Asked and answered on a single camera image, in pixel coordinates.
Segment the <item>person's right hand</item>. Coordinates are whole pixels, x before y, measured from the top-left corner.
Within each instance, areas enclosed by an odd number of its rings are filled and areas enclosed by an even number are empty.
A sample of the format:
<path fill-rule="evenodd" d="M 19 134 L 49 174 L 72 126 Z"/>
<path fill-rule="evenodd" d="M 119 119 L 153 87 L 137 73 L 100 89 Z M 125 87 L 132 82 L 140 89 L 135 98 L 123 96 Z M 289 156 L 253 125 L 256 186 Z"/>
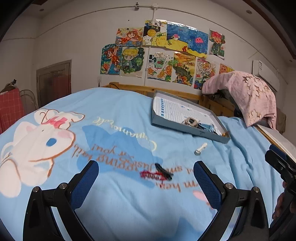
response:
<path fill-rule="evenodd" d="M 277 219 L 278 217 L 280 217 L 281 215 L 281 212 L 283 210 L 282 208 L 282 204 L 283 204 L 283 201 L 285 199 L 285 193 L 281 193 L 280 196 L 277 198 L 277 204 L 275 206 L 275 210 L 274 210 L 274 213 L 272 215 L 272 219 L 275 220 Z M 295 208 L 295 203 L 292 202 L 290 204 L 290 212 L 295 214 L 296 213 L 296 208 Z"/>

